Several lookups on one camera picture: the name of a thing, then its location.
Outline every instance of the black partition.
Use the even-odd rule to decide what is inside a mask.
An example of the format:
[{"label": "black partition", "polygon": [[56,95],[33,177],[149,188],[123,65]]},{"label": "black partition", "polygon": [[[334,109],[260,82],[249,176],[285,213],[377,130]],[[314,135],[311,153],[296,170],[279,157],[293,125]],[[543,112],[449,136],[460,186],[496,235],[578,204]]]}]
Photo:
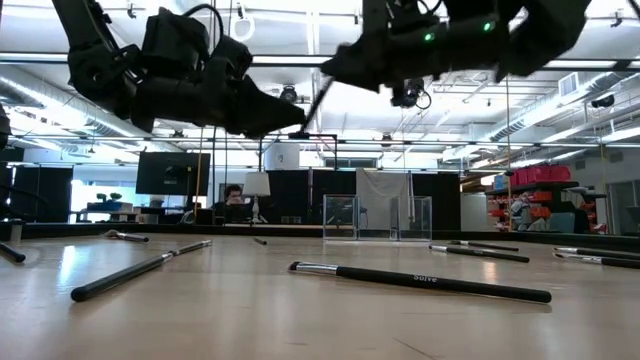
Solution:
[{"label": "black partition", "polygon": [[271,196],[260,213],[270,224],[307,224],[309,170],[272,170],[269,174]]},{"label": "black partition", "polygon": [[71,209],[71,168],[19,167],[16,168],[14,186],[45,199],[48,209],[34,198],[11,195],[11,208],[24,214],[35,215],[39,222],[64,222]]},{"label": "black partition", "polygon": [[324,195],[356,195],[355,171],[312,170],[311,221],[322,224]]},{"label": "black partition", "polygon": [[413,174],[412,181],[414,196],[431,196],[433,230],[459,231],[462,225],[458,174]]},{"label": "black partition", "polygon": [[[11,186],[13,182],[13,168],[7,167],[6,162],[0,162],[0,184],[3,186]],[[7,203],[9,198],[9,190],[2,187],[0,188],[0,202],[2,204]]]}]

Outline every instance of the computer monitor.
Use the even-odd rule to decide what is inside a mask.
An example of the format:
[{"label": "computer monitor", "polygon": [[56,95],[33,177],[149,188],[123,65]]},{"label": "computer monitor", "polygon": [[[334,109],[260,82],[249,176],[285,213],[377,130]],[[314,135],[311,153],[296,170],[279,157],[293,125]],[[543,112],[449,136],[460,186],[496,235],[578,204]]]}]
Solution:
[{"label": "computer monitor", "polygon": [[138,163],[136,194],[182,195],[191,199],[196,195],[200,167],[198,196],[207,196],[209,164],[210,154],[142,152]]}]

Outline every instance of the white curtain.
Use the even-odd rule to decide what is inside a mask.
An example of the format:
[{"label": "white curtain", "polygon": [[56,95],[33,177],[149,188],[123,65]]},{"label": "white curtain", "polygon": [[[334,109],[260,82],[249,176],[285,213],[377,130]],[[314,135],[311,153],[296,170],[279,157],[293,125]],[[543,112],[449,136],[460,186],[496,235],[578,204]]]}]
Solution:
[{"label": "white curtain", "polygon": [[[394,228],[408,229],[411,173],[383,173],[377,171],[356,170],[356,193],[360,199],[361,229],[386,230]],[[400,223],[392,223],[392,214],[399,211]]]}]

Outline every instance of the brush handle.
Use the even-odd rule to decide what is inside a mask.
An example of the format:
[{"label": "brush handle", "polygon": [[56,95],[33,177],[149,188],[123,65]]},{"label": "brush handle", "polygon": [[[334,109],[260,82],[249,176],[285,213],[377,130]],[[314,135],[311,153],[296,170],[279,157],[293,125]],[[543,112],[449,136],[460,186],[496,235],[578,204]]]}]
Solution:
[{"label": "brush handle", "polygon": [[515,248],[515,247],[502,246],[502,245],[493,245],[493,244],[485,244],[485,243],[479,243],[479,242],[474,242],[474,241],[451,241],[451,244],[474,246],[474,247],[480,247],[480,248],[485,248],[485,249],[494,249],[494,250],[515,251],[515,252],[520,251],[519,248]]},{"label": "brush handle", "polygon": [[141,263],[130,266],[126,269],[122,269],[116,273],[105,276],[87,285],[77,287],[71,291],[71,299],[73,301],[87,301],[112,287],[118,286],[124,282],[133,279],[136,276],[142,275],[147,271],[153,270],[162,265],[165,261],[171,259],[173,255],[162,254],[151,259],[147,259]]},{"label": "brush handle", "polygon": [[13,261],[17,263],[23,262],[27,257],[16,250],[14,250],[11,246],[0,243],[0,252],[5,253],[9,256]]},{"label": "brush handle", "polygon": [[178,255],[186,254],[186,253],[194,251],[194,250],[202,249],[203,247],[210,246],[210,245],[211,245],[211,240],[200,241],[200,242],[197,242],[197,243],[194,243],[194,244],[191,244],[191,245],[183,246],[183,247],[175,249],[175,250],[171,250],[169,252],[172,253],[173,256],[178,256]]},{"label": "brush handle", "polygon": [[539,303],[551,302],[551,294],[548,291],[476,283],[471,281],[444,279],[435,276],[402,274],[389,271],[358,269],[345,266],[338,266],[336,269],[336,275],[354,280],[420,289],[496,296]]},{"label": "brush handle", "polygon": [[460,255],[470,255],[470,256],[482,256],[482,257],[490,257],[494,259],[502,259],[502,260],[510,260],[510,261],[518,261],[523,263],[528,263],[529,258],[526,256],[513,255],[513,254],[503,254],[495,251],[487,251],[487,250],[474,250],[474,249],[462,249],[455,247],[447,247],[447,253],[452,254],[460,254]]},{"label": "brush handle", "polygon": [[149,242],[149,238],[142,235],[136,234],[124,234],[118,233],[118,237],[122,240],[133,241],[133,242]]},{"label": "brush handle", "polygon": [[591,250],[591,249],[581,249],[581,248],[555,248],[555,250],[561,253],[567,253],[567,254],[600,256],[600,257],[607,257],[607,258],[640,261],[640,255],[622,254],[614,251]]},{"label": "brush handle", "polygon": [[640,269],[640,261],[614,259],[614,258],[602,258],[600,260],[602,265],[623,267],[627,269]]}]

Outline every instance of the security camera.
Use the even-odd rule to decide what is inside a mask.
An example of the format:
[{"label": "security camera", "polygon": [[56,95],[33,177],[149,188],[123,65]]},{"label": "security camera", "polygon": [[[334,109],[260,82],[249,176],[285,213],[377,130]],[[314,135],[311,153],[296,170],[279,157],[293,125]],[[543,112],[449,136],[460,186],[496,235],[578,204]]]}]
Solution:
[{"label": "security camera", "polygon": [[295,104],[298,100],[298,93],[293,85],[285,85],[280,93],[280,100],[288,102],[289,104]]}]

